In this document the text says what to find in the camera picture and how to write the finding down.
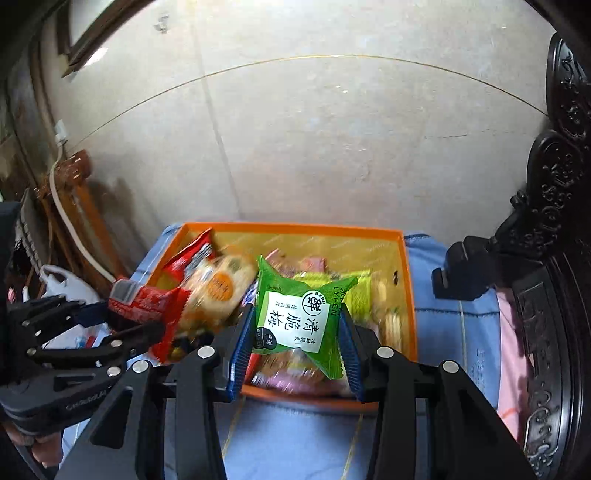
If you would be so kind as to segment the person left hand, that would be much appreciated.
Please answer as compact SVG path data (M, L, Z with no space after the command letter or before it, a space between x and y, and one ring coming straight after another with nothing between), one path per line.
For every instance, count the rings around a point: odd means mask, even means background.
M30 437L21 433L13 423L2 423L8 438L15 444L29 447L33 458L43 467L56 467L63 459L62 434L53 433L45 437Z

